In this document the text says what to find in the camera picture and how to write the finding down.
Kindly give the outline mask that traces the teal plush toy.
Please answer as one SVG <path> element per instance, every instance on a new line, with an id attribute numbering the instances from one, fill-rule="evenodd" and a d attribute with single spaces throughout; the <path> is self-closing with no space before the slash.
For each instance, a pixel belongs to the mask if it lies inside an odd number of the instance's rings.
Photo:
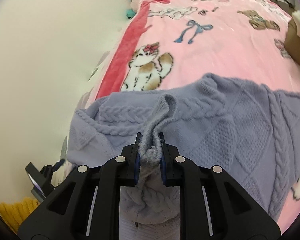
<path id="1" fill-rule="evenodd" d="M 136 15 L 136 12 L 133 9 L 128 9 L 126 11 L 126 17 L 132 19 Z"/>

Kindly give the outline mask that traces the pink cartoon fleece blanket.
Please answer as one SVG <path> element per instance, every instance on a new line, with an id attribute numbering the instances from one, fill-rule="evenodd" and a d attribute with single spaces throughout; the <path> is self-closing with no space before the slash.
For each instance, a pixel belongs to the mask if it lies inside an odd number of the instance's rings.
<path id="1" fill-rule="evenodd" d="M 285 50 L 290 17 L 267 0 L 162 0 L 141 6 L 97 99 L 170 90 L 206 74 L 300 93 L 300 66 Z M 290 187 L 300 198 L 300 177 Z"/>

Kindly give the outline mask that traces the yellow knit sleeve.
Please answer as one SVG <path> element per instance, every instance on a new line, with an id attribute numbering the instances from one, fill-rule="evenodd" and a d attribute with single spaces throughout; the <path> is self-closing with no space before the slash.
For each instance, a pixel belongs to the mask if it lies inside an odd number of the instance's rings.
<path id="1" fill-rule="evenodd" d="M 0 218 L 17 234 L 20 225 L 40 205 L 37 199 L 25 197 L 21 202 L 0 203 Z"/>

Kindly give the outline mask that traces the brown folded garment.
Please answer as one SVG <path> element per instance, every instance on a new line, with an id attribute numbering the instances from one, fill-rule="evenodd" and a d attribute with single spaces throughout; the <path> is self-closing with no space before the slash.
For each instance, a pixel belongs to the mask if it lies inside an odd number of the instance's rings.
<path id="1" fill-rule="evenodd" d="M 284 46 L 291 58 L 300 66 L 300 37 L 293 19 L 288 23 Z"/>

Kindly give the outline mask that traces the lavender knit sweater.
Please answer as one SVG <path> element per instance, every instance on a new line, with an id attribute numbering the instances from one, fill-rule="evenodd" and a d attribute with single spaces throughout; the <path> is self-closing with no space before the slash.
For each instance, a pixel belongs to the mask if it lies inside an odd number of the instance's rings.
<path id="1" fill-rule="evenodd" d="M 223 167 L 273 218 L 300 177 L 300 93 L 206 74 L 181 88 L 119 92 L 77 110 L 67 159 L 95 167 L 142 134 L 140 180 L 123 214 L 141 224 L 179 216 L 179 191 L 162 184 L 161 143 L 202 167 Z"/>

